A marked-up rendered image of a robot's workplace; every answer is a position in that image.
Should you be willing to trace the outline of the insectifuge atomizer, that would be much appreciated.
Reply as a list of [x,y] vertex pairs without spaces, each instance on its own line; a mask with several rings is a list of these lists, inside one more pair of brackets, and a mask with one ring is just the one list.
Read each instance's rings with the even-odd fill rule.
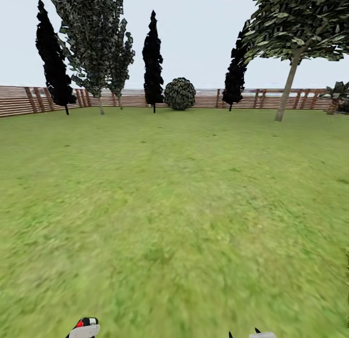
[[84,327],[88,325],[97,325],[98,319],[97,318],[91,318],[91,317],[83,317],[81,321],[77,324],[76,328],[78,327]]

